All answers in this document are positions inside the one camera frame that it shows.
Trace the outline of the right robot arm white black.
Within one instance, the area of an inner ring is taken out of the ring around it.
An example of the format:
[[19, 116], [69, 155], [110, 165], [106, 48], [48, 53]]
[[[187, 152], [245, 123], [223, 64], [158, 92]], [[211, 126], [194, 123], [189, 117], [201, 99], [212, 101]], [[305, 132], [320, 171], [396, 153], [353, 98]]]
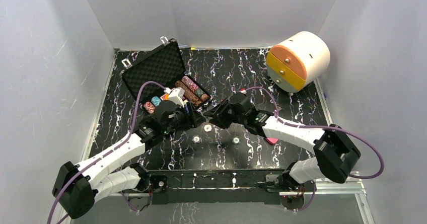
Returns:
[[241, 124], [253, 135], [283, 140], [314, 154], [314, 157], [296, 161], [284, 170], [283, 183], [290, 191], [298, 190], [307, 181], [322, 178], [342, 184], [361, 156], [338, 126], [315, 128], [285, 120], [272, 112], [256, 109], [243, 93], [222, 100], [203, 115], [219, 128]]

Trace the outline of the black poker chip case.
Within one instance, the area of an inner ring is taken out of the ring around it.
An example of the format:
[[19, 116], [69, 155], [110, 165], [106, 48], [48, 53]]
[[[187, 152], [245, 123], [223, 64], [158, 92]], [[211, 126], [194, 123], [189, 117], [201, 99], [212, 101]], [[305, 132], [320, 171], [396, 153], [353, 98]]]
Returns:
[[[133, 63], [121, 73], [121, 78], [135, 100], [145, 103], [154, 96], [159, 96], [163, 87], [172, 89], [175, 82], [185, 76], [185, 66], [180, 53], [178, 42], [170, 39], [154, 50], [148, 52], [142, 59]], [[202, 102], [199, 107], [210, 101]], [[136, 117], [132, 118], [131, 130], [133, 133], [147, 125], [159, 134], [171, 131], [161, 131], [157, 119], [151, 114], [145, 118], [146, 122], [138, 122]]]

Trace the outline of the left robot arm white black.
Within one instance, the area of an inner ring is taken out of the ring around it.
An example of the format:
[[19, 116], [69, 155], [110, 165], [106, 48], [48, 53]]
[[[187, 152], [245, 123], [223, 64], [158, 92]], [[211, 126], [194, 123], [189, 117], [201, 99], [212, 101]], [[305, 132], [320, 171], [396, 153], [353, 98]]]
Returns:
[[108, 149], [77, 164], [63, 164], [52, 190], [55, 200], [70, 218], [77, 219], [111, 194], [129, 189], [152, 192], [155, 185], [149, 171], [139, 164], [120, 167], [162, 142], [166, 135], [197, 128], [205, 121], [190, 102], [162, 101], [153, 114], [136, 120], [127, 136]]

